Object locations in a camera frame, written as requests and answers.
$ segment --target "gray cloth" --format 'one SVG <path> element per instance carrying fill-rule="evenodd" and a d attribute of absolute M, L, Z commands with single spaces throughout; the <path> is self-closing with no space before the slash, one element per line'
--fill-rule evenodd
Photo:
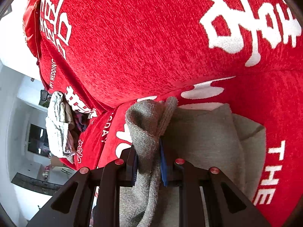
<path fill-rule="evenodd" d="M 138 154 L 138 176 L 133 188 L 120 190 L 120 226 L 178 226 L 178 188 L 160 184 L 159 136 L 194 166 L 219 167 L 249 199 L 260 180 L 265 160 L 265 129 L 233 115 L 228 105 L 213 111 L 177 108 L 177 100 L 165 104 L 138 102 L 126 113 Z"/>

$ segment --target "red blanket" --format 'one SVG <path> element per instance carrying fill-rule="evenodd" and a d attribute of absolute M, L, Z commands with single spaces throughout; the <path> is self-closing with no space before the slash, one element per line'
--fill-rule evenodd
<path fill-rule="evenodd" d="M 38 1 L 27 15 L 40 12 L 40 33 L 28 17 L 25 29 L 42 81 L 91 117 L 70 166 L 119 156 L 131 144 L 125 111 L 138 98 L 229 103 L 267 129 L 253 203 L 283 224 L 303 188 L 303 36 L 283 0 Z"/>

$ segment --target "folded white clothes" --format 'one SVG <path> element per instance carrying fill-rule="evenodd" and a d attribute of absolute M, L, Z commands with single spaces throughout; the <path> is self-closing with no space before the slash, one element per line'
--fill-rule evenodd
<path fill-rule="evenodd" d="M 63 102 L 63 93 L 55 91 L 51 97 L 46 121 L 49 149 L 58 158 L 67 158 L 73 163 L 74 140 L 69 127 L 75 127 L 68 104 Z"/>

